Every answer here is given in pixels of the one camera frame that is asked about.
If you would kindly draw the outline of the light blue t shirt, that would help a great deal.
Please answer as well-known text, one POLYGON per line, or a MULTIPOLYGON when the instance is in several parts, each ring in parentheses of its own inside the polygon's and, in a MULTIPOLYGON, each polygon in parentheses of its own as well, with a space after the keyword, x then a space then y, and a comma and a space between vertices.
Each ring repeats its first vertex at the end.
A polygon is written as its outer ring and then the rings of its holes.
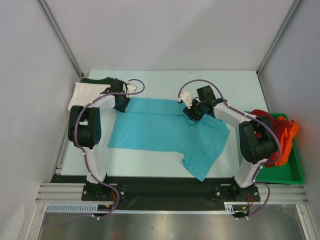
POLYGON ((194 122, 174 100, 133 98, 117 113, 108 147, 183 154, 183 166, 204 181, 230 134, 225 122, 204 117, 194 122))

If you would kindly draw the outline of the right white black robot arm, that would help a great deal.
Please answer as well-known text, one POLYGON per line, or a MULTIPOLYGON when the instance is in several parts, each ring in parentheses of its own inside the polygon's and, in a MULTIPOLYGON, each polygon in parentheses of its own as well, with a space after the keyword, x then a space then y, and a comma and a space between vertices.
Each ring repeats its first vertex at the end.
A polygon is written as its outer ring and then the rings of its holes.
POLYGON ((242 155, 239 170, 233 177, 231 196, 242 201, 256 182, 259 171, 275 153, 281 152, 281 145, 267 116, 256 116, 231 106, 223 97, 216 98, 212 88, 207 85, 197 90, 197 97, 182 89, 177 102, 184 103, 183 113, 194 122, 205 115, 221 120, 238 132, 238 145, 242 155))

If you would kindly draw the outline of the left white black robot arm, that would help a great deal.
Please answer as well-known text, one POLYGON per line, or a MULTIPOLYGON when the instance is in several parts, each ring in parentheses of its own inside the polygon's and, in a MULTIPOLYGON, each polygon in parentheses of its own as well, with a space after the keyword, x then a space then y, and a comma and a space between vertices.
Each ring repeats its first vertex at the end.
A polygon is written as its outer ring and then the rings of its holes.
POLYGON ((111 188, 103 183, 107 173, 98 153, 103 134, 101 116, 112 109, 124 113, 136 89, 135 85, 117 78, 84 78, 75 84, 67 107, 70 113, 68 139, 81 150, 87 169, 86 180, 96 184, 93 194, 100 200, 107 199, 111 193, 111 188))

